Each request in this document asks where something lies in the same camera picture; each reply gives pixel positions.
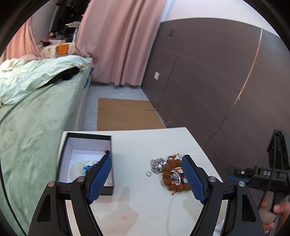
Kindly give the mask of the person's right hand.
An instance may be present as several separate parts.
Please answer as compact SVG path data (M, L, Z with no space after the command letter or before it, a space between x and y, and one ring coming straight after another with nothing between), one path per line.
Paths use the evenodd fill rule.
M279 230L282 227L289 216L289 201L276 204L273 208L273 213L276 216L279 216L279 222L277 225L274 222L271 224L263 224L265 234L270 233L270 231L273 229Z

